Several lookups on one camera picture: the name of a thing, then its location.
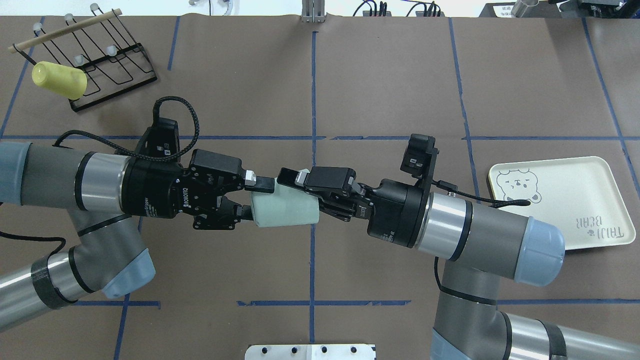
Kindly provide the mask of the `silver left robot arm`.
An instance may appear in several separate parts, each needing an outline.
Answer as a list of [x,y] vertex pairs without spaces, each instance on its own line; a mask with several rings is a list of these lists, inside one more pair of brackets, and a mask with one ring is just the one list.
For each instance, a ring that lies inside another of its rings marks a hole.
[[233,230],[253,220],[252,208],[227,198],[237,191],[273,194],[273,178],[243,168],[242,160],[195,150],[179,155],[140,146],[126,155],[1,143],[1,202],[66,212],[79,243],[1,277],[1,330],[103,292],[130,294],[156,273],[138,230],[142,218],[193,217],[200,230]]

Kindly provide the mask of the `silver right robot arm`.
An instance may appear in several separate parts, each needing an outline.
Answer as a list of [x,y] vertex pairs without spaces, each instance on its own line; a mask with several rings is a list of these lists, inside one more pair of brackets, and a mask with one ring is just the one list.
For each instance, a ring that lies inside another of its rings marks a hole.
[[637,360],[639,346],[551,321],[499,310],[501,281],[549,285],[563,265],[558,228],[430,190],[433,173],[412,170],[409,185],[378,187],[345,167],[282,168],[277,182],[315,196],[320,210],[345,222],[368,220],[368,234],[434,255],[444,264],[432,327],[432,360]]

